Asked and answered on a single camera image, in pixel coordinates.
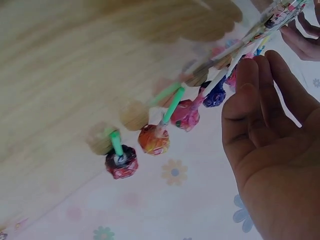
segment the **finger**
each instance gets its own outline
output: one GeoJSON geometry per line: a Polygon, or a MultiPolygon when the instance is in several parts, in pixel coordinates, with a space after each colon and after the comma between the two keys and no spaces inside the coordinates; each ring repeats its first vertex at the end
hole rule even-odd
{"type": "Polygon", "coordinates": [[[298,21],[307,34],[315,37],[320,37],[320,27],[311,25],[310,22],[308,22],[308,20],[306,19],[303,12],[299,14],[298,21]]]}
{"type": "Polygon", "coordinates": [[[293,42],[290,41],[290,39],[281,33],[283,41],[289,46],[289,48],[292,49],[292,51],[295,52],[295,54],[303,61],[312,61],[313,58],[306,55],[299,47],[297,47],[293,42]]]}
{"type": "Polygon", "coordinates": [[[319,0],[314,0],[314,11],[315,11],[316,19],[320,24],[320,1],[319,0]]]}
{"type": "Polygon", "coordinates": [[[222,144],[233,171],[245,156],[256,149],[249,138],[247,118],[255,109],[255,98],[255,87],[245,84],[225,102],[222,109],[222,144]]]}
{"type": "Polygon", "coordinates": [[[285,105],[303,124],[308,116],[320,107],[320,103],[307,93],[279,53],[269,50],[265,56],[270,63],[273,79],[280,88],[285,105]]]}
{"type": "Polygon", "coordinates": [[[256,147],[270,144],[277,135],[267,127],[264,120],[259,99],[259,68],[253,59],[242,60],[236,69],[237,88],[243,84],[251,84],[255,87],[258,97],[254,101],[254,109],[247,116],[249,137],[256,147]]]}
{"type": "Polygon", "coordinates": [[[256,56],[254,60],[259,67],[259,92],[264,120],[279,136],[287,137],[299,128],[285,114],[274,86],[268,59],[265,56],[256,56]]]}
{"type": "Polygon", "coordinates": [[[292,29],[293,25],[283,26],[280,31],[284,34],[290,41],[296,45],[299,49],[301,49],[307,56],[312,56],[314,49],[314,45],[312,45],[308,40],[303,37],[303,35],[297,30],[292,29]]]}

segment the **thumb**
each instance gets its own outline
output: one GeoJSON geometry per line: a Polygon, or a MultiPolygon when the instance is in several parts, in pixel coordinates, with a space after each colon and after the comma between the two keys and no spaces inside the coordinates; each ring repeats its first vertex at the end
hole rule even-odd
{"type": "Polygon", "coordinates": [[[316,19],[320,24],[320,0],[314,0],[314,11],[315,11],[316,19]]]}

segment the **blue flower print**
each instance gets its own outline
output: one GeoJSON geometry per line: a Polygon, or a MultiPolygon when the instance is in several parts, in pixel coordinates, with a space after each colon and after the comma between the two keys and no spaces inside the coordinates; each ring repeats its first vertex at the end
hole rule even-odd
{"type": "Polygon", "coordinates": [[[313,79],[313,85],[316,87],[316,88],[320,88],[320,79],[313,79]]]}
{"type": "Polygon", "coordinates": [[[98,227],[97,230],[93,231],[94,240],[114,240],[114,233],[111,231],[110,227],[98,227]]]}
{"type": "Polygon", "coordinates": [[[241,209],[234,213],[233,221],[235,223],[241,223],[242,221],[244,221],[242,224],[242,231],[244,233],[250,232],[252,227],[254,226],[254,222],[252,221],[248,210],[246,209],[239,195],[234,197],[234,204],[241,209]]]}

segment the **wooden surface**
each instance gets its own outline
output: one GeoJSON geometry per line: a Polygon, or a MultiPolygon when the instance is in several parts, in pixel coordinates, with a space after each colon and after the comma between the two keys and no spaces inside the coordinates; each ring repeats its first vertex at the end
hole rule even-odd
{"type": "Polygon", "coordinates": [[[199,46],[241,39],[259,20],[249,0],[235,3],[2,0],[0,224],[40,217],[104,171],[106,126],[130,138],[124,125],[144,119],[199,46]]]}

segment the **lollipop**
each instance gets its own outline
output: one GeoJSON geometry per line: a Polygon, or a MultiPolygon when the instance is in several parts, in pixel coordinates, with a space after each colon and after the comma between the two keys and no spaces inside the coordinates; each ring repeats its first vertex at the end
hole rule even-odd
{"type": "MultiPolygon", "coordinates": [[[[220,82],[211,90],[211,92],[204,98],[203,105],[206,108],[218,107],[226,99],[226,91],[224,90],[225,81],[226,76],[224,76],[220,80],[220,82]]],[[[210,83],[211,81],[204,82],[199,89],[199,94],[201,93],[201,91],[206,89],[210,83]]]]}
{"type": "Polygon", "coordinates": [[[170,140],[166,127],[184,93],[185,89],[180,87],[166,114],[158,125],[149,124],[142,128],[138,137],[138,142],[145,153],[155,156],[168,151],[170,140]]]}
{"type": "Polygon", "coordinates": [[[134,148],[121,145],[119,131],[110,135],[113,149],[105,157],[106,170],[112,174],[114,179],[125,179],[131,177],[138,169],[138,160],[134,148]]]}
{"type": "Polygon", "coordinates": [[[253,47],[252,47],[252,51],[250,51],[249,53],[247,53],[245,55],[245,50],[246,48],[244,48],[242,51],[240,51],[236,57],[234,58],[234,61],[232,61],[230,67],[229,67],[229,71],[226,75],[226,80],[225,83],[227,85],[229,85],[231,91],[235,92],[236,91],[236,80],[237,80],[237,76],[236,76],[236,69],[237,69],[237,65],[239,63],[239,61],[241,59],[247,59],[250,58],[252,59],[254,56],[258,56],[261,55],[263,50],[266,47],[266,43],[269,40],[270,36],[267,36],[263,39],[260,39],[259,41],[257,41],[253,47]]]}
{"type": "Polygon", "coordinates": [[[200,120],[198,112],[199,106],[204,102],[205,97],[211,92],[211,90],[226,75],[227,71],[228,69],[224,67],[214,80],[210,82],[206,89],[200,89],[200,92],[194,101],[187,99],[179,102],[171,117],[171,123],[186,132],[191,131],[200,120]]]}

